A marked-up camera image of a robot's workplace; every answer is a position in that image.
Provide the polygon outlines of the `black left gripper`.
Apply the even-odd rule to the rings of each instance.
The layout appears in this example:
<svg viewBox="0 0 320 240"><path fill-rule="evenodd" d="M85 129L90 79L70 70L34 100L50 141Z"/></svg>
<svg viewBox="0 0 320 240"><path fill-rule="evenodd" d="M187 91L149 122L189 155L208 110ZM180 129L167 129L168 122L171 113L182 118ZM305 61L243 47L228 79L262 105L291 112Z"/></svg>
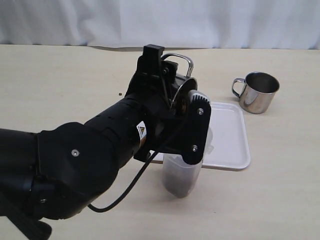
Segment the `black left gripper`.
<svg viewBox="0 0 320 240"><path fill-rule="evenodd" d="M137 60L125 96L141 107L146 127L146 140L134 159L146 162L151 151L182 154L182 131L187 117L187 97L182 99L182 109L172 109L172 84L176 73L186 75L188 62L183 58L161 57L163 46L148 44Z"/></svg>

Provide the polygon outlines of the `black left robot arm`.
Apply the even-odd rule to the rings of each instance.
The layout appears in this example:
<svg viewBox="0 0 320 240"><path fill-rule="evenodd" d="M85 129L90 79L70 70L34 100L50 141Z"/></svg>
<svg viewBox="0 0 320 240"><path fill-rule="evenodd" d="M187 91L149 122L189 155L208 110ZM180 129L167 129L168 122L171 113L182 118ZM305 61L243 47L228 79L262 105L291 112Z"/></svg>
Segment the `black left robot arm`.
<svg viewBox="0 0 320 240"><path fill-rule="evenodd" d="M189 165L203 157L210 103L198 92L188 61L178 74L163 46L143 47L124 97L85 123L52 130L0 131L0 214L30 240L52 234L43 219L65 220L114 183L125 164L148 166L158 153L180 155Z"/></svg>

